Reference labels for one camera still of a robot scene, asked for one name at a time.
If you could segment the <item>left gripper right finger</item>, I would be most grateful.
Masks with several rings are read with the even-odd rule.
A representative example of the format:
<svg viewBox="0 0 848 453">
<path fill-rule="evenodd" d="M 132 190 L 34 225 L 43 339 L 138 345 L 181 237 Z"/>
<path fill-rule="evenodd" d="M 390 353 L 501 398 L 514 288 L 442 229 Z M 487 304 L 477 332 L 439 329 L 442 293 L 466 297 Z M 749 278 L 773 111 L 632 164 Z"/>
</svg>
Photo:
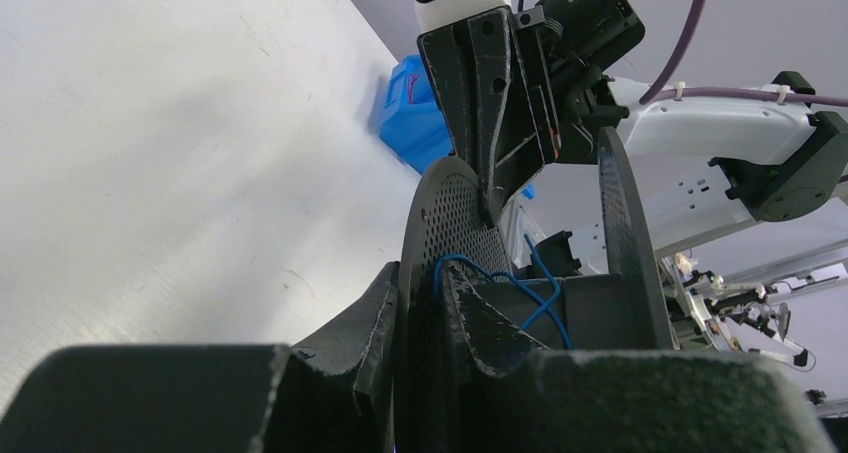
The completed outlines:
<svg viewBox="0 0 848 453">
<path fill-rule="evenodd" d="M 454 266 L 445 452 L 834 452 L 803 394 L 748 355 L 542 348 Z"/>
</svg>

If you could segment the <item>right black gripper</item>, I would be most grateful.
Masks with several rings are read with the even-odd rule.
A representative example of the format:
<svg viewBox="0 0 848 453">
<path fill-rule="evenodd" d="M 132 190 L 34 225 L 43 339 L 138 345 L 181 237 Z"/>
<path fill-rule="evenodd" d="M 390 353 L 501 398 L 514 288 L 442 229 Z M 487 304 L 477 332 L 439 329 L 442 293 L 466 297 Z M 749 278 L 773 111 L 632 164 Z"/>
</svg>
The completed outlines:
<svg viewBox="0 0 848 453">
<path fill-rule="evenodd" d="M 539 0 L 420 32 L 454 154 L 478 177 L 485 224 L 544 166 L 596 162 L 599 131 L 631 112 L 606 71 L 644 34 L 627 0 Z"/>
</svg>

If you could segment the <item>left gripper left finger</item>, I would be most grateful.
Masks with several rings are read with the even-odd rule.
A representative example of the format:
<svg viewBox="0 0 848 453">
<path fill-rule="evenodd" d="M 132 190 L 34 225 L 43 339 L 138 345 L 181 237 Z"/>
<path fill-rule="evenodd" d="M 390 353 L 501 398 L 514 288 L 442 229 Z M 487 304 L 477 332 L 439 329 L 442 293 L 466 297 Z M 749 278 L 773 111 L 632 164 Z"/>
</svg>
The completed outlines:
<svg viewBox="0 0 848 453">
<path fill-rule="evenodd" d="M 1 420 L 5 452 L 389 452 L 399 266 L 293 345 L 57 350 Z"/>
</svg>

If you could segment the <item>black cable spool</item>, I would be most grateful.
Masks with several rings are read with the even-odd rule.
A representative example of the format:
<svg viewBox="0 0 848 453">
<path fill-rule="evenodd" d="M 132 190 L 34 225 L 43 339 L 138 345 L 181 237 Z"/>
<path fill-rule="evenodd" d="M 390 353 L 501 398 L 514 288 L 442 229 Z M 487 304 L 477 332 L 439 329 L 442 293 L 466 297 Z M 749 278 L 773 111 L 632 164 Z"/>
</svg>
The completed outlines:
<svg viewBox="0 0 848 453">
<path fill-rule="evenodd" d="M 512 269 L 498 229 L 480 218 L 477 175 L 434 163 L 415 192 L 400 264 L 395 434 L 401 452 L 445 452 L 445 387 L 456 377 L 440 273 L 454 266 L 484 302 L 542 348 L 662 351 L 672 346 L 641 201 L 618 134 L 602 130 L 598 166 L 608 270 L 565 278 L 538 246 L 528 277 Z"/>
</svg>

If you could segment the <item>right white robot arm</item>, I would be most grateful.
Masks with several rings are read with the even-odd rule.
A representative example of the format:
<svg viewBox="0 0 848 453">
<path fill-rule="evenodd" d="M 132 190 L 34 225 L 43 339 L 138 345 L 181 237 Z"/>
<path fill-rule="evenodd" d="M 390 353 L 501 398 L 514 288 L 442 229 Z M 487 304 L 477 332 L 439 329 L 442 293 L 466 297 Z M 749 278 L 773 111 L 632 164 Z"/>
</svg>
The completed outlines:
<svg viewBox="0 0 848 453">
<path fill-rule="evenodd" d="M 606 73 L 645 34 L 628 0 L 414 0 L 436 103 L 479 181 L 479 218 L 495 225 L 543 167 L 597 165 L 612 142 L 708 161 L 648 204 L 660 255 L 828 202 L 847 176 L 843 99 L 793 71 L 759 88 L 671 82 L 705 1 L 692 0 L 671 57 L 644 84 Z"/>
</svg>

